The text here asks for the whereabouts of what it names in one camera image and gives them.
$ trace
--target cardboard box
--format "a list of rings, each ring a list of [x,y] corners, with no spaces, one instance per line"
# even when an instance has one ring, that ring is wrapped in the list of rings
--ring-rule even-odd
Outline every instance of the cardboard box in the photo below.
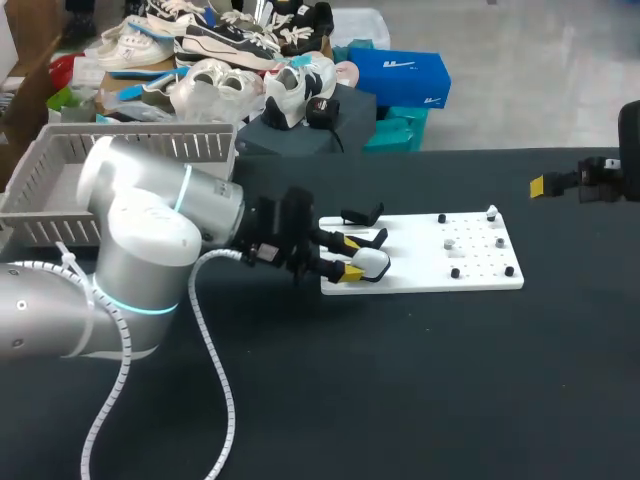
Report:
[[[381,107],[444,108],[451,77],[440,54],[352,48],[360,69],[358,90],[375,94]]]
[[[2,52],[0,52],[0,83],[4,82],[4,79],[7,78],[9,72],[18,61],[18,52],[13,43],[7,14],[4,11],[4,3],[4,0],[0,0],[0,45],[2,45]]]
[[[347,153],[360,153],[376,132],[376,99],[373,95],[337,85],[333,99],[340,101],[336,133]],[[340,146],[327,130],[299,123],[291,130],[276,130],[260,117],[238,132],[236,148],[242,155],[312,155],[340,153]]]
[[[56,92],[49,76],[49,59],[55,48],[51,45],[38,62],[31,64],[31,72],[0,119],[0,191],[4,191],[20,157],[48,121],[46,102]]]
[[[58,2],[7,0],[5,10],[18,51],[18,64],[10,75],[23,77],[37,68],[42,54],[60,41],[62,26]]]

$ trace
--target white floor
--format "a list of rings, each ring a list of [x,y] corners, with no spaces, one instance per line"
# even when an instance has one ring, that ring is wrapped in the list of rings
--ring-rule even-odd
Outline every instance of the white floor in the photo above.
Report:
[[[453,86],[429,117],[427,150],[617,146],[618,112],[640,99],[640,4],[330,2],[378,9],[394,49],[442,54]]]

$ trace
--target white plastic basket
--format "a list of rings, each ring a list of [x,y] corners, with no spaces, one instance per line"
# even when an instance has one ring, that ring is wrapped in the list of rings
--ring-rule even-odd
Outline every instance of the white plastic basket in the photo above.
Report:
[[[334,8],[333,47],[347,47],[353,40],[373,40],[380,50],[391,48],[389,28],[382,14],[373,8]]]

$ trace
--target shoe sole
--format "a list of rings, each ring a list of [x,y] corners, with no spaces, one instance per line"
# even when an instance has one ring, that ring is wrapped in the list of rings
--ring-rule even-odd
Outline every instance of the shoe sole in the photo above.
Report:
[[[160,63],[165,61],[167,58],[171,58],[173,54],[163,54],[163,55],[155,55],[153,57],[145,57],[144,59],[136,59],[124,61],[121,59],[108,59],[108,58],[99,58],[98,64],[107,72],[111,72],[112,70],[125,70],[125,69],[135,69],[139,67],[146,67],[149,65],[155,65],[156,63]]]
[[[237,65],[254,71],[271,70],[276,67],[278,62],[266,58],[260,58],[250,52],[236,50],[228,52],[229,47],[213,38],[196,37],[186,35],[182,42],[182,47],[191,53],[200,53],[209,58],[222,60],[228,64]]]
[[[336,83],[323,92],[320,92],[318,95],[309,97],[309,100],[312,98],[329,99],[333,96],[335,90]],[[280,110],[275,98],[269,97],[267,98],[264,112],[262,112],[260,118],[266,125],[271,128],[275,128],[276,130],[291,130],[305,117],[309,100],[305,100],[294,112],[287,114]]]

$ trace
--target black tabletop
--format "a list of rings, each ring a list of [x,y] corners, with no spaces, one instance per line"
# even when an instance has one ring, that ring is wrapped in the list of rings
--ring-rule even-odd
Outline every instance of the black tabletop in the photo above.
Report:
[[[528,199],[593,154],[522,150],[241,160],[248,195],[312,189],[319,216],[505,216],[525,275],[509,292],[323,297],[285,272],[219,261],[199,294],[235,394],[219,478],[630,479],[640,471],[640,205]],[[0,478],[79,478],[87,430],[118,366],[0,367]],[[93,478],[202,479],[226,428],[188,304],[134,363]]]

